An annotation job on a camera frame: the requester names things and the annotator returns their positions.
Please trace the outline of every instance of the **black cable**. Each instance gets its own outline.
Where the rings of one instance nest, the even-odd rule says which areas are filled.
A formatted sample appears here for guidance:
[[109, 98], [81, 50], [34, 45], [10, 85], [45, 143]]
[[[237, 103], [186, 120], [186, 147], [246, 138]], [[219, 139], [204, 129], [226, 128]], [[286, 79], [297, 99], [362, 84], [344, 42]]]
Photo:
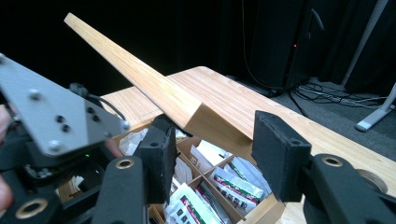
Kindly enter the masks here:
[[101, 98], [99, 96], [92, 95], [92, 94], [90, 94], [89, 97], [92, 98], [92, 99], [98, 100], [100, 102], [103, 102], [106, 105], [110, 106], [110, 108], [113, 109], [123, 120], [126, 120], [125, 116], [123, 116], [123, 114], [113, 104], [111, 104], [109, 101], [107, 101], [107, 100], [105, 100], [105, 99], [103, 99], [103, 98]]
[[88, 92], [88, 90], [87, 90], [83, 85], [78, 84], [78, 83], [71, 83], [71, 84], [70, 84], [70, 89], [69, 89], [69, 90], [70, 90], [71, 92], [73, 92], [73, 93], [75, 93], [75, 94], [81, 96], [81, 97], [84, 98], [84, 99], [92, 98], [92, 99], [95, 99], [95, 100], [98, 100], [98, 101], [100, 101], [100, 102], [105, 103], [105, 104], [108, 105], [111, 109], [113, 109], [113, 110], [120, 116], [120, 118], [122, 118], [123, 120], [126, 120], [126, 119], [125, 119], [125, 116], [123, 116], [123, 114], [122, 114], [114, 105], [112, 105], [109, 101], [107, 101], [107, 100], [105, 100], [105, 99], [103, 99], [103, 98], [101, 98], [101, 97], [99, 97], [99, 96], [97, 96], [97, 95], [90, 94], [90, 93]]
[[293, 96], [291, 95], [291, 91], [288, 91], [288, 96], [294, 102], [294, 104], [297, 106], [297, 108], [300, 110], [300, 112], [303, 114], [303, 116], [306, 118], [309, 118], [309, 116], [305, 113], [305, 111], [300, 107], [300, 105], [297, 103], [297, 101], [293, 98]]
[[[307, 100], [307, 101], [311, 101], [316, 104], [339, 104], [339, 105], [348, 106], [348, 107], [370, 107], [370, 106], [379, 105], [378, 100], [373, 99], [373, 98], [364, 98], [364, 97], [360, 97], [360, 96], [353, 95], [350, 93], [346, 93], [346, 95], [334, 94], [336, 92], [341, 92], [341, 93], [345, 93], [345, 92], [339, 91], [334, 88], [321, 86], [321, 85], [315, 84], [315, 83], [308, 83], [308, 84], [312, 85], [313, 87], [309, 86], [309, 85], [300, 85], [300, 86], [297, 86], [297, 88], [293, 91], [298, 97], [300, 97], [304, 100]], [[300, 87], [305, 87], [309, 91], [311, 91], [311, 90], [315, 91], [316, 93], [312, 93], [312, 94], [315, 94], [316, 96], [310, 97], [310, 96], [302, 93]], [[324, 91], [324, 88], [332, 89], [334, 91]], [[375, 103], [372, 103], [369, 105], [351, 105], [356, 102], [345, 102], [345, 100], [352, 100], [352, 101], [353, 100], [363, 100], [365, 102], [375, 102]]]
[[245, 61], [245, 66], [247, 68], [247, 72], [250, 74], [250, 76], [260, 85], [262, 85], [264, 88], [267, 89], [273, 89], [273, 90], [280, 90], [283, 91], [282, 87], [272, 87], [272, 86], [267, 86], [262, 84], [259, 80], [257, 80], [253, 74], [250, 72], [250, 69], [248, 68], [248, 59], [247, 59], [247, 54], [246, 54], [246, 40], [245, 40], [245, 1], [242, 0], [242, 36], [243, 36], [243, 51], [244, 51], [244, 61]]

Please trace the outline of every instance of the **wooden board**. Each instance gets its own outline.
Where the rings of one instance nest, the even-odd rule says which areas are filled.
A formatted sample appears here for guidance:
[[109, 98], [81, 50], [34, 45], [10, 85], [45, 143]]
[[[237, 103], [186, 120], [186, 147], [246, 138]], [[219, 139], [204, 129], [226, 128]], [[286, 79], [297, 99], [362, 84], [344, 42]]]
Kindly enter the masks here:
[[64, 21], [184, 131], [251, 158], [251, 139], [177, 84], [69, 13]]

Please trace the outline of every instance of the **gray metal bracket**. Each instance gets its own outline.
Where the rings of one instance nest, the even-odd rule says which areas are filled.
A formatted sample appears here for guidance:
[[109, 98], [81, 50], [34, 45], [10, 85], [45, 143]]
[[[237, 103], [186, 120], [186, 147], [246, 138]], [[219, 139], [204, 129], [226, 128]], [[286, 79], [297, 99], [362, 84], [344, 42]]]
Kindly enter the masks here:
[[57, 157], [128, 131], [124, 120], [0, 53], [0, 91], [47, 156]]

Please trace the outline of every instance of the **cable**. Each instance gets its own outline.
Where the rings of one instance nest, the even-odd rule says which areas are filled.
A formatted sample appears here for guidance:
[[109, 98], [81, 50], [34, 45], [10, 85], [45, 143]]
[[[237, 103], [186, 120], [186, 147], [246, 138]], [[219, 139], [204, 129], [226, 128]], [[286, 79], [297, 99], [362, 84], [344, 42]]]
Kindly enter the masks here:
[[[309, 97], [309, 96], [301, 93], [300, 91], [306, 91], [306, 92], [315, 94], [316, 97], [314, 97], [314, 98]], [[345, 105], [345, 106], [350, 106], [350, 107], [379, 108], [380, 105], [378, 105], [378, 103], [374, 103], [373, 105], [363, 105], [361, 103], [377, 101], [380, 99], [387, 98], [387, 97], [362, 98], [362, 97], [352, 95], [352, 94], [348, 94], [346, 96], [332, 95], [330, 93], [322, 92], [322, 91], [311, 91], [309, 89], [303, 88], [301, 85], [298, 86], [294, 92], [301, 98], [303, 98], [305, 100], [312, 101], [317, 104], [339, 104], [339, 105]]]
[[125, 119], [125, 116], [123, 116], [123, 114], [122, 114], [114, 105], [112, 105], [109, 101], [107, 101], [107, 100], [105, 100], [105, 99], [103, 99], [103, 98], [101, 98], [101, 97], [99, 97], [99, 96], [97, 96], [97, 95], [90, 94], [90, 93], [88, 92], [88, 90], [87, 90], [83, 85], [78, 84], [78, 83], [71, 83], [71, 84], [70, 84], [70, 89], [69, 89], [69, 90], [70, 90], [71, 92], [73, 92], [73, 93], [75, 93], [75, 94], [81, 96], [81, 97], [84, 98], [84, 99], [92, 98], [92, 99], [95, 99], [95, 100], [98, 100], [98, 101], [100, 101], [100, 102], [105, 103], [105, 104], [108, 105], [111, 109], [113, 109], [113, 110], [120, 116], [120, 118], [122, 118], [123, 120], [126, 120], [126, 119]]
[[300, 107], [300, 105], [297, 103], [297, 101], [291, 95], [291, 91], [288, 91], [288, 95], [289, 95], [289, 98], [294, 102], [294, 104], [300, 110], [300, 112], [303, 114], [303, 116], [309, 119], [309, 116], [305, 113], [305, 111]]
[[346, 93], [346, 92], [344, 92], [344, 91], [340, 91], [340, 90], [337, 90], [337, 89], [332, 88], [332, 87], [322, 86], [322, 85], [319, 85], [319, 84], [316, 84], [316, 83], [312, 83], [312, 82], [308, 82], [307, 84], [305, 84], [305, 85], [300, 85], [300, 86], [304, 86], [305, 88], [308, 88], [308, 89], [310, 89], [310, 90], [321, 91], [321, 92], [329, 93], [329, 94], [340, 92], [340, 93], [343, 93], [343, 94], [345, 94], [345, 95], [343, 95], [343, 96], [339, 96], [339, 95], [338, 95], [338, 96], [339, 96], [339, 97], [342, 97], [342, 98], [345, 98], [345, 99], [355, 99], [355, 100], [362, 100], [362, 101], [375, 101], [375, 100], [380, 100], [380, 99], [385, 99], [385, 98], [387, 98], [387, 97], [374, 97], [374, 98], [361, 97], [361, 96], [359, 96], [359, 95], [355, 95], [355, 94], [351, 94], [351, 93]]
[[103, 98], [101, 98], [101, 97], [99, 97], [99, 96], [92, 95], [92, 94], [90, 94], [89, 97], [92, 98], [92, 99], [95, 99], [95, 100], [98, 100], [98, 101], [100, 101], [100, 102], [105, 103], [105, 104], [108, 105], [111, 109], [113, 109], [123, 120], [126, 120], [126, 119], [125, 119], [125, 116], [123, 116], [123, 114], [122, 114], [113, 104], [111, 104], [109, 101], [107, 101], [107, 100], [105, 100], [105, 99], [103, 99]]
[[274, 90], [281, 90], [283, 91], [283, 88], [281, 87], [272, 87], [272, 86], [267, 86], [262, 84], [259, 80], [257, 80], [253, 74], [250, 72], [250, 69], [248, 68], [248, 59], [247, 59], [247, 54], [246, 54], [246, 40], [245, 40], [245, 1], [242, 0], [242, 36], [243, 36], [243, 40], [244, 40], [244, 44], [243, 44], [243, 48], [244, 48], [244, 61], [245, 61], [245, 66], [247, 68], [248, 73], [250, 74], [250, 76], [260, 85], [264, 86], [267, 89], [274, 89]]

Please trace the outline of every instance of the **screw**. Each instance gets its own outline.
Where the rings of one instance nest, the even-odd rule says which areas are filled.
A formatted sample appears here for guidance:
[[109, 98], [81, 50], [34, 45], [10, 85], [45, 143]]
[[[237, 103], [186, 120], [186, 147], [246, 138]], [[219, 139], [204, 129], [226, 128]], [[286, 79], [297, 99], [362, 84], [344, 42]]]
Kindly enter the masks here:
[[64, 122], [64, 116], [58, 115], [58, 116], [56, 116], [55, 120], [58, 123], [63, 123]]
[[29, 97], [32, 100], [39, 100], [40, 96], [41, 96], [41, 93], [38, 90], [35, 90], [35, 89], [30, 89], [29, 90]]
[[100, 119], [99, 119], [99, 117], [97, 115], [93, 115], [92, 116], [92, 120], [95, 121], [95, 122], [100, 121]]
[[95, 113], [95, 110], [94, 110], [92, 107], [88, 107], [88, 108], [87, 108], [87, 112], [88, 112], [89, 114], [94, 114], [94, 113]]
[[128, 121], [123, 121], [122, 122], [122, 128], [125, 130], [129, 130], [129, 128], [131, 127], [131, 124]]
[[49, 150], [51, 150], [51, 151], [61, 150], [61, 142], [58, 140], [50, 140], [49, 141]]
[[62, 126], [62, 131], [63, 131], [64, 133], [69, 132], [69, 130], [70, 130], [70, 126], [69, 126], [69, 125], [64, 124], [64, 126]]
[[104, 132], [103, 135], [104, 135], [105, 137], [111, 137], [111, 133], [109, 133], [109, 132]]
[[18, 117], [18, 115], [15, 115], [15, 116], [13, 117], [13, 119], [14, 119], [15, 121], [21, 121], [21, 119], [20, 119], [20, 117]]

